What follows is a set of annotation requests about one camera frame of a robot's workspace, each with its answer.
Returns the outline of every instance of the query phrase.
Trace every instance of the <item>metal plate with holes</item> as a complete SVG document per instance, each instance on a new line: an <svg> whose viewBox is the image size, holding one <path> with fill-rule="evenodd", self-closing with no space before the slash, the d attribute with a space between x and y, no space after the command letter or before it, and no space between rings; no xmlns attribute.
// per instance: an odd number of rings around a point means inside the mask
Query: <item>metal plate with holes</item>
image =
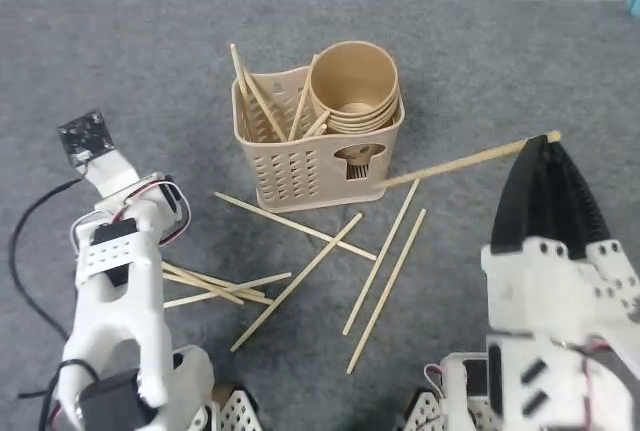
<svg viewBox="0 0 640 431"><path fill-rule="evenodd" d="M247 393L237 390L224 405L220 414L221 431L262 431Z"/></svg>
<svg viewBox="0 0 640 431"><path fill-rule="evenodd" d="M207 409L202 406L193 417L193 421L191 421L191 425L189 426L187 431L202 431L207 424L209 424L209 416L207 413Z"/></svg>
<svg viewBox="0 0 640 431"><path fill-rule="evenodd" d="M420 393L404 431L444 431L440 404L433 393Z"/></svg>
<svg viewBox="0 0 640 431"><path fill-rule="evenodd" d="M154 253L157 253L155 246L147 243L141 232L94 244L80 251L78 278L84 281L95 274L129 264L136 257L153 256Z"/></svg>
<svg viewBox="0 0 640 431"><path fill-rule="evenodd" d="M491 409L486 397L467 399L467 406L473 414L478 431L502 431L502 421Z"/></svg>

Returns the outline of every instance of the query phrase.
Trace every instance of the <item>gray carpet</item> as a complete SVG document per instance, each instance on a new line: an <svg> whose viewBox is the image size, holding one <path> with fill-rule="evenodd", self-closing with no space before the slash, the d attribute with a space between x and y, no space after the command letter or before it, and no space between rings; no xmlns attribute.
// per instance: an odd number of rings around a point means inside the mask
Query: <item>gray carpet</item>
<svg viewBox="0 0 640 431"><path fill-rule="evenodd" d="M0 241L19 213L74 173L55 127L99 106L141 173L175 176L195 219L167 259L233 281L300 271L323 242L212 197L255 201L234 142L228 43L256 72L307 63L329 43L365 39L396 58L407 120L390 174L550 129L599 199L614 235L640 265L640 21L622 3L520 0L0 0ZM512 159L424 181L352 334L341 329L371 263L335 250L242 347L261 312L205 302L167 311L175 346L203 346L221 382L242 383L267 430L390 430L422 366L479 350L487 330L480 247ZM406 194L295 213L377 251ZM39 211L19 250L35 297L70 327L70 223L98 200L76 186ZM353 376L345 368L411 222L429 208ZM48 381L61 343L16 296L0 260L0 428L34 429L39 402L18 391ZM271 286L277 295L282 286ZM190 290L166 286L168 296Z"/></svg>

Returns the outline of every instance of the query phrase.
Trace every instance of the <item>perforated basket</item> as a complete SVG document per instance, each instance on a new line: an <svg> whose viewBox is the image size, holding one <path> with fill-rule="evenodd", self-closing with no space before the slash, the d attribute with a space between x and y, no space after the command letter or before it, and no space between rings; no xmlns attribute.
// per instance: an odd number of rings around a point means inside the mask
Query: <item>perforated basket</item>
<svg viewBox="0 0 640 431"><path fill-rule="evenodd" d="M307 69L253 75L285 135L291 129ZM237 80L231 85L231 97L234 133L255 175L261 208L275 213L296 211L373 201L384 194L384 189L374 189L373 184L386 176L398 128L404 121L402 99L386 128L282 143L253 96L249 109L244 109ZM307 99L296 136L304 134L315 119ZM372 150L376 154L369 159ZM353 151L362 153L362 159L350 157L347 162L345 155L351 156Z"/></svg>

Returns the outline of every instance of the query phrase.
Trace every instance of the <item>red wire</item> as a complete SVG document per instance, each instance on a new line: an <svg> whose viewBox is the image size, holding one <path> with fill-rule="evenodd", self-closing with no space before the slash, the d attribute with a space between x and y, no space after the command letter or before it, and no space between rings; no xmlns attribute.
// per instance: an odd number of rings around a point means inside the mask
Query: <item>red wire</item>
<svg viewBox="0 0 640 431"><path fill-rule="evenodd" d="M139 196L143 193L145 193L146 191L148 191L149 189L155 187L155 186L159 186L161 184L168 184L168 185L173 185L175 186L175 184L172 181L168 181L166 179L155 179L153 181L149 181L146 184L143 184L142 186L140 186L138 189L132 191L131 193L129 193L127 195L126 198L124 198L123 203L124 206L122 207L122 209L120 209L120 211L118 211L112 219L112 223L115 223L116 221L120 221L120 219L122 218L122 216L124 215L125 211L128 208L128 204L127 201L129 201L132 198L135 198L136 196ZM189 223L189 218L185 219L185 222L182 226L180 226L178 229L176 229L175 231L173 231L171 234L169 234L169 236L166 236L164 238L162 238L160 240L160 246L164 246L165 244L170 243L171 241L173 241L175 238L177 238L180 234L182 234L182 232L186 229L186 227L188 226Z"/></svg>
<svg viewBox="0 0 640 431"><path fill-rule="evenodd" d="M51 414L49 414L49 418L47 418L47 424L49 425L49 429L51 431L56 431L56 420L60 416L62 411L62 406L60 403L56 403L56 405L51 410Z"/></svg>
<svg viewBox="0 0 640 431"><path fill-rule="evenodd" d="M582 359L582 372L587 381L587 393L584 397L584 428L586 431L591 431L593 424L591 416L591 375L589 374L588 361L589 358L587 356Z"/></svg>
<svg viewBox="0 0 640 431"><path fill-rule="evenodd" d="M598 341L591 346L590 352L604 351L605 349L611 349L609 343L607 343L606 341Z"/></svg>
<svg viewBox="0 0 640 431"><path fill-rule="evenodd" d="M427 364L424 367L424 370L425 371L433 371L435 373L442 374L442 368L440 366L438 366L437 364Z"/></svg>

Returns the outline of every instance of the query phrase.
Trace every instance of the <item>white plastic part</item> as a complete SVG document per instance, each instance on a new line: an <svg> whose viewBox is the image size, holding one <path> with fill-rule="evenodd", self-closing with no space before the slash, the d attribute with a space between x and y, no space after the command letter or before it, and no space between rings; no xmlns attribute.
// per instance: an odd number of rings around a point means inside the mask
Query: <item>white plastic part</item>
<svg viewBox="0 0 640 431"><path fill-rule="evenodd" d="M214 376L209 356L197 346L174 353L183 359L171 373L169 400L151 424L138 431L220 431L220 410L211 400Z"/></svg>
<svg viewBox="0 0 640 431"><path fill-rule="evenodd" d="M86 169L80 166L77 170L86 173L86 179L98 189L103 198L140 180L135 168L116 149L90 161Z"/></svg>
<svg viewBox="0 0 640 431"><path fill-rule="evenodd" d="M630 335L636 338L618 346L628 351L626 360L634 372L640 371L640 351L630 349L640 339L640 326L629 318L640 299L637 277L617 241L588 246L587 259L571 261L563 243L538 237L526 239L517 253L492 255L485 246L482 268L491 327L541 332L580 345L611 326L633 329Z"/></svg>
<svg viewBox="0 0 640 431"><path fill-rule="evenodd" d="M478 431L502 431L502 420L491 409L488 397L469 396L467 406L469 406L469 412L473 414Z"/></svg>
<svg viewBox="0 0 640 431"><path fill-rule="evenodd" d="M275 119L289 133L298 96L308 67L274 74L253 74L261 94L267 99ZM404 106L399 100L390 126L364 134L326 134L291 142L279 142L253 96L245 110L235 80L231 86L235 137L242 146L256 181L258 203L271 212L287 212L361 201L373 201L384 190L373 185L384 179L393 152L398 129L404 121ZM308 100L302 110L297 136L313 125L316 114ZM336 153L360 146L367 154L376 145L378 154L366 164L349 164Z"/></svg>
<svg viewBox="0 0 640 431"><path fill-rule="evenodd" d="M108 197L106 197L105 199L97 203L94 206L94 209L96 211L106 211L114 215L115 213L117 213L122 209L122 207L125 205L124 201L126 197L129 196L132 192L141 188L145 184L150 183L151 181L158 181L158 180L164 180L164 179L165 179L164 174L152 173L140 179L139 181L118 190L118 192L109 195ZM156 216L157 222L154 223L155 227L153 228L153 230L154 230L154 233L158 235L158 239L160 239L160 236L164 234L168 229L172 228L175 225L175 223L179 222L183 218L181 206L178 205L176 211L173 211L169 206L169 203L167 203L167 200L164 197L164 194L160 190L159 186L153 186L149 188L139 197L134 199L136 201L149 201L151 203L154 203L157 206L159 213ZM129 214L129 210L127 209L125 210L121 219L126 219L129 217L131 217L131 215ZM77 228L78 235L80 234L81 228L82 226L78 225L78 228Z"/></svg>
<svg viewBox="0 0 640 431"><path fill-rule="evenodd" d="M157 252L156 248L157 245L150 242L147 235L141 232L84 247L78 255L76 284L82 285L91 276L131 261L141 262L151 253Z"/></svg>
<svg viewBox="0 0 640 431"><path fill-rule="evenodd" d="M489 347L500 348L504 429L539 431L548 427L585 426L585 398L589 397L593 429L633 430L631 394L602 364L587 361L589 392L582 354L542 337L491 335L487 341ZM544 363L544 368L532 379L524 380L523 376L538 361ZM540 393L545 395L544 399L527 411Z"/></svg>
<svg viewBox="0 0 640 431"><path fill-rule="evenodd" d="M475 431L469 416L467 397L468 359L486 359L486 353L452 353L440 363L442 368L442 390L445 399L442 407L445 413L445 429L451 431Z"/></svg>
<svg viewBox="0 0 640 431"><path fill-rule="evenodd" d="M147 199L136 200L128 208L126 216L137 223L137 244L130 248L128 283L118 288L106 274L90 275L87 271L94 248L90 242L92 228L98 224L78 227L78 301L73 333L63 352L63 360L85 360L100 373L118 343L135 340L140 347L139 392L152 407L167 403L172 374L171 335L163 314L162 258L157 248L166 229L163 224L175 219L174 214L167 215L167 209L170 211L168 206L164 208ZM103 254L102 246L96 248ZM113 258L113 262L120 262L119 259ZM81 423L76 415L76 400L89 383L89 376L79 366L67 366L60 373L58 397L65 414L78 429Z"/></svg>
<svg viewBox="0 0 640 431"><path fill-rule="evenodd" d="M407 418L403 431L444 431L444 418L435 395L423 392Z"/></svg>
<svg viewBox="0 0 640 431"><path fill-rule="evenodd" d="M251 400L242 390L231 393L220 413L220 423L220 431L262 431Z"/></svg>

